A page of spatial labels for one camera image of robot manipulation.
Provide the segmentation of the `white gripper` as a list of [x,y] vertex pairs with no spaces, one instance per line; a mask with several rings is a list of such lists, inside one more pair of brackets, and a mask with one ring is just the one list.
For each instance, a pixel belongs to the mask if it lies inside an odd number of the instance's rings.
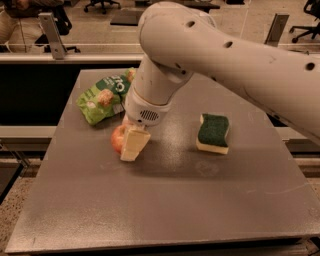
[[135,161],[151,138],[148,131],[134,126],[156,126],[166,116],[171,108],[171,96],[158,90],[142,90],[130,88],[125,99],[126,115],[122,125],[125,129],[120,159],[122,161]]

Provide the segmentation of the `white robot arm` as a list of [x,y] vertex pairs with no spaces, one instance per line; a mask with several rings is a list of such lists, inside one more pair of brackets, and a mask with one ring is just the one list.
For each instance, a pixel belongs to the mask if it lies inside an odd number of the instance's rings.
[[232,37],[208,14],[174,2],[148,7],[138,38],[144,56],[125,99],[131,122],[159,124],[173,95],[199,73],[320,143],[318,58]]

